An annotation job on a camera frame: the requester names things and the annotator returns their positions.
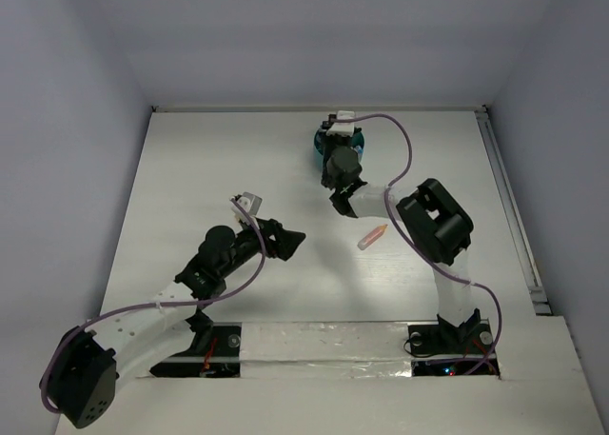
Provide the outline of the teal round pen holder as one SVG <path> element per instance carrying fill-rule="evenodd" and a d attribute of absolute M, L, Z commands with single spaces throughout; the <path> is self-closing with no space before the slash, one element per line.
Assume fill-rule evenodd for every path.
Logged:
<path fill-rule="evenodd" d="M 322 142 L 324 135 L 325 130 L 319 128 L 315 132 L 313 139 L 314 162 L 319 170 L 322 170 L 324 168 L 324 145 Z M 358 154 L 358 160 L 362 161 L 365 139 L 363 135 L 363 130 L 361 128 L 355 128 L 355 133 L 352 136 L 350 146 L 356 150 Z"/>

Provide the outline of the orange pencil shaped case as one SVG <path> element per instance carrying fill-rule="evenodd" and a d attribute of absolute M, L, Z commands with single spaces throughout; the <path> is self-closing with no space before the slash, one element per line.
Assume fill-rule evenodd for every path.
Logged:
<path fill-rule="evenodd" d="M 359 250 L 366 250 L 371 247 L 375 242 L 382 238 L 388 228 L 388 224 L 383 224 L 375 227 L 368 232 L 357 244 Z"/>

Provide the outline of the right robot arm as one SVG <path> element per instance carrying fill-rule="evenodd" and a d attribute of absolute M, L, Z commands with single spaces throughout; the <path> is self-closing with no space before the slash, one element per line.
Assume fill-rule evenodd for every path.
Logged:
<path fill-rule="evenodd" d="M 361 153 L 357 143 L 362 130 L 352 111 L 330 114 L 316 132 L 315 142 L 323 156 L 321 184 L 332 191 L 330 202 L 342 216 L 378 217 L 394 226 L 430 264 L 438 293 L 437 323 L 423 340 L 459 351 L 473 338 L 481 321 L 473 305 L 467 271 L 467 249 L 471 245 L 473 221 L 438 180 L 428 178 L 405 195 L 393 188 L 376 187 L 361 178 Z"/>

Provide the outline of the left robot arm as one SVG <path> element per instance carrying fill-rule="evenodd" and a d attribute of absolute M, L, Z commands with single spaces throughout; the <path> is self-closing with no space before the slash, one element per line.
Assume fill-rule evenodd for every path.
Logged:
<path fill-rule="evenodd" d="M 274 220 L 209 229 L 172 283 L 151 299 L 67 331 L 41 378 L 43 406 L 77 429 L 93 424 L 131 381 L 175 354 L 203 354 L 213 323 L 207 306 L 231 297 L 226 278 L 254 257 L 289 260 L 306 236 Z"/>

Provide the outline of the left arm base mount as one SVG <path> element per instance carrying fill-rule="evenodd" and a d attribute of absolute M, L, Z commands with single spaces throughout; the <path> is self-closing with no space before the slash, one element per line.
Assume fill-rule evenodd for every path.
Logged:
<path fill-rule="evenodd" d="M 156 378 L 239 378 L 241 323 L 215 324 L 198 310 L 187 319 L 194 337 L 188 349 L 153 366 Z"/>

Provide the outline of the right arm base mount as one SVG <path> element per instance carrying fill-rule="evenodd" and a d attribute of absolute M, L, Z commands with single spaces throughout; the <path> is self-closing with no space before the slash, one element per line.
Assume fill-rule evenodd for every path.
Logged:
<path fill-rule="evenodd" d="M 495 338 L 490 325 L 475 308 L 454 326 L 440 314 L 435 321 L 409 325 L 403 350 L 412 359 L 415 377 L 454 377 L 464 375 L 501 376 Z"/>

